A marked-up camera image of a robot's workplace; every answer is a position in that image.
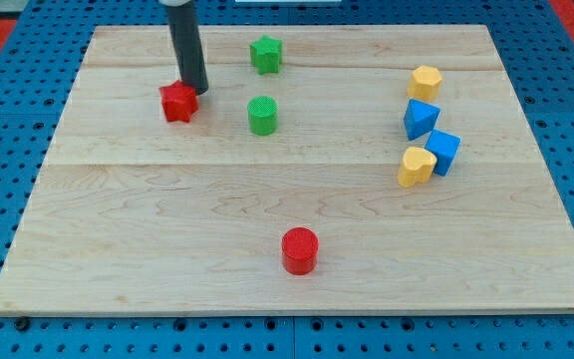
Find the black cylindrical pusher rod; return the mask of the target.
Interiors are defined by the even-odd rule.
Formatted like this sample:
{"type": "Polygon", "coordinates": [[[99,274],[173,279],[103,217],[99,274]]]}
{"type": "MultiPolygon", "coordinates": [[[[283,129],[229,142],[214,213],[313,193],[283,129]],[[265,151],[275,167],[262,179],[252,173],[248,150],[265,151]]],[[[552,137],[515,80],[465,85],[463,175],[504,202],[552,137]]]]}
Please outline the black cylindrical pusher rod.
{"type": "Polygon", "coordinates": [[[202,95],[209,85],[194,1],[164,0],[164,9],[181,80],[202,95]]]}

